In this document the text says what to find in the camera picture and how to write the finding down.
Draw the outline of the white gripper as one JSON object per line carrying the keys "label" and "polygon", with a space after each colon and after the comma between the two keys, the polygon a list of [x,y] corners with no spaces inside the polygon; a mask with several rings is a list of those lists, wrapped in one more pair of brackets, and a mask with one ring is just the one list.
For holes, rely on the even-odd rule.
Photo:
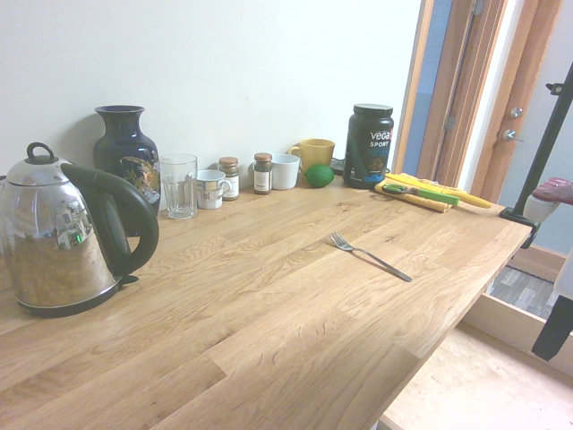
{"label": "white gripper", "polygon": [[555,357],[573,327],[573,253],[569,253],[553,284],[558,298],[543,329],[537,337],[532,353],[549,361]]}

